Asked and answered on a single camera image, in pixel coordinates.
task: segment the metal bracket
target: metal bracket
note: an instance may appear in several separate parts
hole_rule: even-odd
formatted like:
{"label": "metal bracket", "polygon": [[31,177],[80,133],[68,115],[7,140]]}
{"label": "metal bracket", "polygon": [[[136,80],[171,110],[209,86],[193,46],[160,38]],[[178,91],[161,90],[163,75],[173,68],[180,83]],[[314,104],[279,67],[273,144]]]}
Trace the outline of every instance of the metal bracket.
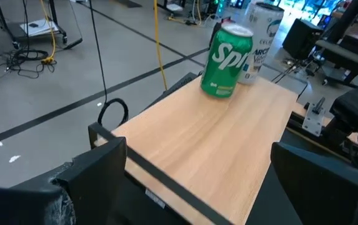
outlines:
{"label": "metal bracket", "polygon": [[326,110],[322,107],[326,99],[322,97],[318,103],[309,104],[309,107],[306,111],[304,122],[302,123],[302,128],[309,133],[319,137],[322,131],[323,118]]}

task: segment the floor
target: floor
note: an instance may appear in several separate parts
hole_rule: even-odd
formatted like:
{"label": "floor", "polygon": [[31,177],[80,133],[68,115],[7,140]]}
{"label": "floor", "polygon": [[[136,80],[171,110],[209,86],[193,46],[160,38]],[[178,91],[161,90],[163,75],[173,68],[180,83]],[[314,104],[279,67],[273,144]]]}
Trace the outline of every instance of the floor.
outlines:
{"label": "floor", "polygon": [[[93,0],[98,38],[104,65],[108,99],[122,98],[129,106],[129,117],[139,114],[164,90],[156,58],[152,1],[133,0],[142,7],[127,8],[107,0]],[[23,21],[21,1],[0,0],[8,21]],[[0,186],[10,187],[48,171],[72,157],[89,150],[87,126],[97,119],[104,102],[102,80],[90,10],[85,3],[72,3],[83,42],[68,51],[56,53],[58,64],[53,73],[47,69],[37,79],[4,72],[0,67]],[[80,37],[69,1],[56,1],[59,25],[67,32],[68,42]],[[27,4],[30,21],[43,18],[37,1]],[[243,12],[227,10],[234,18]],[[213,21],[204,27],[190,27],[168,21],[159,11],[159,38],[162,62],[168,86],[189,72],[198,73],[207,57]],[[260,75],[273,79],[285,68],[281,64],[287,53],[281,43],[294,18],[286,16],[276,35]],[[51,51],[47,40],[32,44],[36,49]],[[0,30],[0,51],[12,49],[7,34]],[[25,69],[34,69],[37,62],[27,62]],[[283,78],[281,85],[299,94],[299,102],[326,97],[329,109],[333,100],[350,88],[322,86],[322,71],[306,78],[301,71]],[[123,111],[111,106],[104,116],[104,125],[114,129]],[[14,156],[20,156],[10,162]]]}

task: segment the sprite can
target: sprite can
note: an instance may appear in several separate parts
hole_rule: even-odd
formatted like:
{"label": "sprite can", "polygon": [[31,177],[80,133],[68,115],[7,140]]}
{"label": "sprite can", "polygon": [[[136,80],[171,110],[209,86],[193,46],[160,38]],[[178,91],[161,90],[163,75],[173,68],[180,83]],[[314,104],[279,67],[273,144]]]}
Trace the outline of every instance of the sprite can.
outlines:
{"label": "sprite can", "polygon": [[214,37],[201,79],[201,88],[211,96],[233,94],[240,71],[252,49],[252,31],[225,23]]}

